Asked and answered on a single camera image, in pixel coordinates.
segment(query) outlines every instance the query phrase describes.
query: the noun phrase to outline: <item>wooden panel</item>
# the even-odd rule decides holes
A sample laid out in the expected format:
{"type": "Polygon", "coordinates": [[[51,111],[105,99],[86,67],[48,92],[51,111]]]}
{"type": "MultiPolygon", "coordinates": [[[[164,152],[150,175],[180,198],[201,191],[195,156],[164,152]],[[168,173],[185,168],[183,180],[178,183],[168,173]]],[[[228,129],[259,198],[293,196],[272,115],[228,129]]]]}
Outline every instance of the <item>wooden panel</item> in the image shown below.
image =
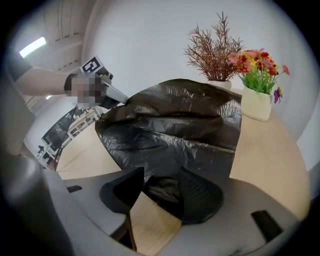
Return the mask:
{"type": "Polygon", "coordinates": [[[58,173],[63,180],[69,180],[93,177],[117,171],[121,171],[121,168],[108,154],[101,142],[99,142],[94,143],[76,156],[76,158],[69,162],[63,169],[59,169],[58,173]]]}
{"type": "Polygon", "coordinates": [[[95,131],[95,123],[89,125],[78,136],[76,136],[65,148],[62,150],[59,163],[57,165],[57,171],[63,170],[71,161],[73,161],[82,152],[90,148],[92,145],[100,143],[100,139],[95,131]]]}
{"type": "Polygon", "coordinates": [[[242,115],[230,178],[255,185],[300,220],[308,214],[310,186],[304,160],[273,111],[266,122],[242,115]]]}
{"type": "Polygon", "coordinates": [[[159,207],[143,192],[130,211],[137,252],[156,255],[180,230],[181,220],[159,207]]]}

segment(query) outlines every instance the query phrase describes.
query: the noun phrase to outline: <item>dried plant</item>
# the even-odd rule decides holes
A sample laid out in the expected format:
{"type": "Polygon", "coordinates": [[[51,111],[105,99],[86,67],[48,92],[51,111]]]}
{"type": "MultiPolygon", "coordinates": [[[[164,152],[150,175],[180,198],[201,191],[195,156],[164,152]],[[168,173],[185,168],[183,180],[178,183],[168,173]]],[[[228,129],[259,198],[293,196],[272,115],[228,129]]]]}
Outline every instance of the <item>dried plant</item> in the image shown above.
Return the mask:
{"type": "Polygon", "coordinates": [[[209,80],[226,81],[237,74],[236,66],[231,63],[228,56],[231,53],[239,53],[244,47],[242,41],[234,40],[229,36],[227,18],[219,16],[219,23],[212,26],[217,36],[216,40],[211,37],[210,30],[199,29],[196,26],[188,35],[192,45],[188,45],[184,54],[188,56],[188,66],[191,65],[201,71],[209,80]]]}

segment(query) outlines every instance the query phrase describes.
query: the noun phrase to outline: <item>white square pot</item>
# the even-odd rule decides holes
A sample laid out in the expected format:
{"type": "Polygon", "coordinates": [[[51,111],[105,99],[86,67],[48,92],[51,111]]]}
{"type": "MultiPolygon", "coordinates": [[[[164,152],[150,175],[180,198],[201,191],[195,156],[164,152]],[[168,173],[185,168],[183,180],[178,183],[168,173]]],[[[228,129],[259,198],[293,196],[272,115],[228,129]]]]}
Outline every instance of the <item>white square pot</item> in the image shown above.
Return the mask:
{"type": "Polygon", "coordinates": [[[229,91],[230,91],[230,89],[231,89],[231,87],[232,87],[231,82],[230,82],[229,80],[227,80],[227,81],[208,80],[207,83],[208,83],[209,85],[217,86],[217,87],[220,87],[220,88],[229,90],[229,91]]]}
{"type": "Polygon", "coordinates": [[[267,121],[272,108],[272,96],[244,87],[241,112],[249,118],[267,121]]]}

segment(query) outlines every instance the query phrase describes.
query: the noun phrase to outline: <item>ceiling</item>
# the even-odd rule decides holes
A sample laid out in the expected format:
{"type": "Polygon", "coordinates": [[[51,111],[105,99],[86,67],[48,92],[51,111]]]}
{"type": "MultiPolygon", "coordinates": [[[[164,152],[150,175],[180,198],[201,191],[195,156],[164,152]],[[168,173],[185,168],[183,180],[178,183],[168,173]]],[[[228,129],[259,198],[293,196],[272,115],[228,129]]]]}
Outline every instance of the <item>ceiling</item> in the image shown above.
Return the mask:
{"type": "MultiPolygon", "coordinates": [[[[25,57],[33,67],[54,72],[76,73],[82,63],[83,39],[96,0],[49,0],[26,17],[12,43],[17,52],[44,37],[46,45],[25,57]]],[[[55,97],[23,96],[38,116],[55,97]]]]}

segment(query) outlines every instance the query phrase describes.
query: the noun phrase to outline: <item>black garbage bag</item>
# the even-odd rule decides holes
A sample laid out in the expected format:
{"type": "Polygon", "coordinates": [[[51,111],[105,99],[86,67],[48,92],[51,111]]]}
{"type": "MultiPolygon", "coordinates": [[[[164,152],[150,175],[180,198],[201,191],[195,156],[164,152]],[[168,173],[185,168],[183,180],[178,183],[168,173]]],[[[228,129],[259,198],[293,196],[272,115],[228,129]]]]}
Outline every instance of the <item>black garbage bag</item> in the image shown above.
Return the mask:
{"type": "Polygon", "coordinates": [[[229,177],[240,136],[240,106],[241,97],[235,93],[173,79],[111,109],[96,122],[95,129],[122,169],[144,167],[143,192],[183,219],[181,168],[229,177]]]}

